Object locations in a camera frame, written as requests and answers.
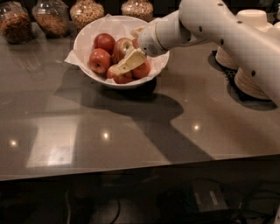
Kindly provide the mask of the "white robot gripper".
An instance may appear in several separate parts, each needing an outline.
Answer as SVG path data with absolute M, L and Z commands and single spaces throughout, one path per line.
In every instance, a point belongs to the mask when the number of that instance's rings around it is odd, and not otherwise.
M 134 39 L 137 39 L 140 48 L 132 47 L 124 58 L 115 67 L 117 75 L 141 66 L 146 55 L 157 57 L 176 47 L 188 47 L 200 44 L 206 40 L 204 29 L 210 29 L 210 22 L 203 17 L 186 10 L 175 12 L 161 18 L 157 18 L 146 26 L 139 26 L 130 31 Z

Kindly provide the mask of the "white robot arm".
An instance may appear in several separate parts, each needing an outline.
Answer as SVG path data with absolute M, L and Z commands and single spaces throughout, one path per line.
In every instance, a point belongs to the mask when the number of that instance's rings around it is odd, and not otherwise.
M 238 20 L 222 0 L 181 0 L 178 10 L 145 25 L 138 33 L 139 47 L 130 48 L 115 70 L 125 74 L 147 57 L 205 39 L 223 48 L 280 104 L 280 41 Z

